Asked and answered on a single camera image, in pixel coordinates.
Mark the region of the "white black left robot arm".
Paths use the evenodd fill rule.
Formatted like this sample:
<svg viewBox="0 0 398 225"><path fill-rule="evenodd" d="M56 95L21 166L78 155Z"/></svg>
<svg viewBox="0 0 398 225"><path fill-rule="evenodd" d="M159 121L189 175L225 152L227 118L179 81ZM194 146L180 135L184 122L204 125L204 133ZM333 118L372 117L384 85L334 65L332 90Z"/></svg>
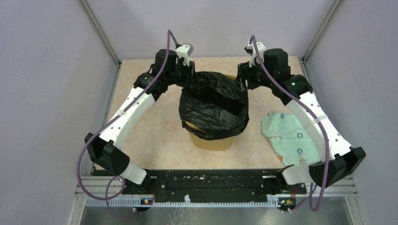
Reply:
<svg viewBox="0 0 398 225"><path fill-rule="evenodd" d="M151 182L147 171L132 162L122 152L128 134L144 112L168 90L170 85L189 85L195 74L191 44L178 45L175 50L161 49L156 53L150 69L137 77L126 100L111 119L111 123L93 138L89 133L85 141L90 160L113 176L132 182L140 194L149 191Z"/></svg>

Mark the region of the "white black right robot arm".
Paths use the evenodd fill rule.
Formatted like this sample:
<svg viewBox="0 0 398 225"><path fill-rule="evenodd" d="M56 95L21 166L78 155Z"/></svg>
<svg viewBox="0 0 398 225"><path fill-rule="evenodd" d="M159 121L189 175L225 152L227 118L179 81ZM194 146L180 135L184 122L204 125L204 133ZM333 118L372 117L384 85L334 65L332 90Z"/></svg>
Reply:
<svg viewBox="0 0 398 225"><path fill-rule="evenodd" d="M238 65L238 78L247 82L251 90L260 86L270 88L272 94L298 118L315 144L320 159L309 165L289 165L279 171L275 187L288 193L294 184L314 183L328 188L351 175L366 157L362 147L353 147L329 120L312 86L302 75L293 75L288 54L283 49L259 49L257 58L253 46L245 47L248 62Z"/></svg>

